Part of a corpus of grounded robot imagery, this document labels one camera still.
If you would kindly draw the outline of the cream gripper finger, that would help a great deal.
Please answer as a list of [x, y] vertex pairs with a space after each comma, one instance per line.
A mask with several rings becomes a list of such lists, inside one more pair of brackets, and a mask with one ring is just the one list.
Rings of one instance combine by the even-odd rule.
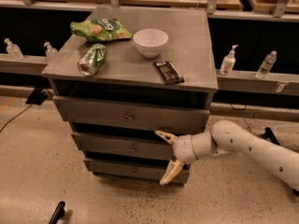
[[165, 173], [160, 180], [161, 185], [170, 183], [183, 169], [184, 163], [176, 160], [170, 161], [166, 167]]
[[159, 131], [157, 130], [155, 132], [156, 135], [158, 135], [159, 137], [161, 137], [164, 141], [166, 141], [168, 144], [170, 145], [174, 145], [175, 142], [177, 141], [177, 137], [175, 135], [173, 135], [172, 133], [166, 133], [164, 131]]

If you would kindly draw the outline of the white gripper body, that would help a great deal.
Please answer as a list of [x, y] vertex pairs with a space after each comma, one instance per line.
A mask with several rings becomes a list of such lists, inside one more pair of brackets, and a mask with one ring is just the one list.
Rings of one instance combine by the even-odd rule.
[[174, 144], [173, 154], [176, 162], [183, 164], [192, 164], [197, 160], [192, 147], [192, 137], [190, 135], [179, 136]]

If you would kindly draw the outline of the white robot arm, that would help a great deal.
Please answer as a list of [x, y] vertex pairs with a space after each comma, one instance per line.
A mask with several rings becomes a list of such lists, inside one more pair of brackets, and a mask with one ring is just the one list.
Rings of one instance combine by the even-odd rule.
[[160, 180], [161, 185], [170, 183], [184, 165], [192, 164], [201, 157], [217, 158], [239, 152], [259, 163], [292, 189], [299, 190], [299, 154], [259, 138], [229, 120], [217, 121], [209, 132], [194, 135], [155, 133], [172, 146], [174, 155]]

